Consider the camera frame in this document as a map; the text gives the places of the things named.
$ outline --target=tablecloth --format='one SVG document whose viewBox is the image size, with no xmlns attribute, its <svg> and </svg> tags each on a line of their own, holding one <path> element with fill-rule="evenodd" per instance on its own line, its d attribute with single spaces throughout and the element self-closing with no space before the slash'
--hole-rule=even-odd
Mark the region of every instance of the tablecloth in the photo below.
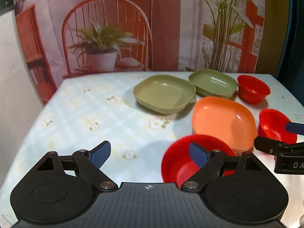
<svg viewBox="0 0 304 228">
<path fill-rule="evenodd" d="M 6 222 L 9 227 L 9 223 L 17 221 L 9 203 L 10 193 L 48 151 L 71 155 L 108 140 L 112 152 L 101 169 L 118 185 L 162 182 L 162 156 L 172 142 L 192 133 L 193 106 L 201 97 L 195 96 L 185 110 L 169 116 L 144 109 L 136 103 L 133 87 L 155 74 L 160 73 L 110 73 L 66 79 L 33 124 L 0 189 L 0 225 Z M 187 80 L 190 72 L 165 74 Z M 227 75 L 236 79 L 240 74 Z M 251 75 L 264 81 L 271 94 L 257 105 L 244 102 L 237 93 L 233 99 L 252 112 L 257 126 L 258 114 L 266 107 L 283 112 L 292 122 L 304 123 L 304 107 L 286 88 L 271 75 Z M 304 136 L 298 136 L 298 142 L 301 141 Z M 273 156 L 254 153 L 273 172 Z M 274 175 L 289 194 L 282 222 L 289 228 L 297 228 L 304 214 L 304 176 Z"/>
</svg>

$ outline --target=red bowl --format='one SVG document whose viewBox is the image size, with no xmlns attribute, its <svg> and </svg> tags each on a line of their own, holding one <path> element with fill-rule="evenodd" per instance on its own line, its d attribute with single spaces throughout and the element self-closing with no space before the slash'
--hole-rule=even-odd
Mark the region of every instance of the red bowl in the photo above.
<svg viewBox="0 0 304 228">
<path fill-rule="evenodd" d="M 286 123 L 291 122 L 283 113 L 274 109 L 264 109 L 259 114 L 258 135 L 274 140 L 283 141 L 287 144 L 297 142 L 296 134 L 288 133 L 285 130 Z"/>
<path fill-rule="evenodd" d="M 161 161 L 161 176 L 165 183 L 176 182 L 178 187 L 188 180 L 199 167 L 189 156 L 189 145 L 196 142 L 209 151 L 219 149 L 229 156 L 235 156 L 233 150 L 223 141 L 209 135 L 188 135 L 175 141 L 165 152 Z"/>
<path fill-rule="evenodd" d="M 259 104 L 270 94 L 270 88 L 253 76 L 240 75 L 237 81 L 239 82 L 239 95 L 250 104 Z"/>
</svg>

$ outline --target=metal screw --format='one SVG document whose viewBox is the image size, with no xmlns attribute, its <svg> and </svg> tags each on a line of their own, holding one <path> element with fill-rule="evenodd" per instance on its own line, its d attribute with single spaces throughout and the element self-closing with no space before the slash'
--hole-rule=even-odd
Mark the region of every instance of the metal screw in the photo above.
<svg viewBox="0 0 304 228">
<path fill-rule="evenodd" d="M 199 184 L 197 182 L 194 181 L 188 181 L 184 183 L 185 188 L 188 189 L 196 189 L 198 188 Z"/>
<path fill-rule="evenodd" d="M 100 184 L 100 187 L 104 189 L 112 189 L 115 187 L 115 183 L 111 181 L 105 181 Z"/>
</svg>

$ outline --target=printed fabric backdrop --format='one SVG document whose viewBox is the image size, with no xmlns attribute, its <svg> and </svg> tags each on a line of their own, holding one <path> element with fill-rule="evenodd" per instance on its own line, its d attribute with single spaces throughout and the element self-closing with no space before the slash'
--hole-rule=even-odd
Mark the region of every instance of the printed fabric backdrop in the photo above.
<svg viewBox="0 0 304 228">
<path fill-rule="evenodd" d="M 65 78 L 211 68 L 254 73 L 265 0 L 14 0 L 46 104 Z"/>
</svg>

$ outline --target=square plate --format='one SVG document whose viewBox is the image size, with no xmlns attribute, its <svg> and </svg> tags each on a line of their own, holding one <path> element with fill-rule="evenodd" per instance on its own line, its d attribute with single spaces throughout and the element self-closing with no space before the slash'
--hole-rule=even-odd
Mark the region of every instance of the square plate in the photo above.
<svg viewBox="0 0 304 228">
<path fill-rule="evenodd" d="M 219 97 L 204 97 L 194 106 L 194 134 L 214 136 L 236 154 L 253 147 L 257 128 L 252 113 L 243 105 Z"/>
<path fill-rule="evenodd" d="M 230 99 L 237 90 L 238 83 L 232 77 L 212 69 L 200 69 L 189 76 L 196 91 L 204 96 Z"/>
<path fill-rule="evenodd" d="M 139 104 L 164 115 L 183 110 L 195 93 L 193 84 L 170 75 L 151 76 L 133 89 Z"/>
</svg>

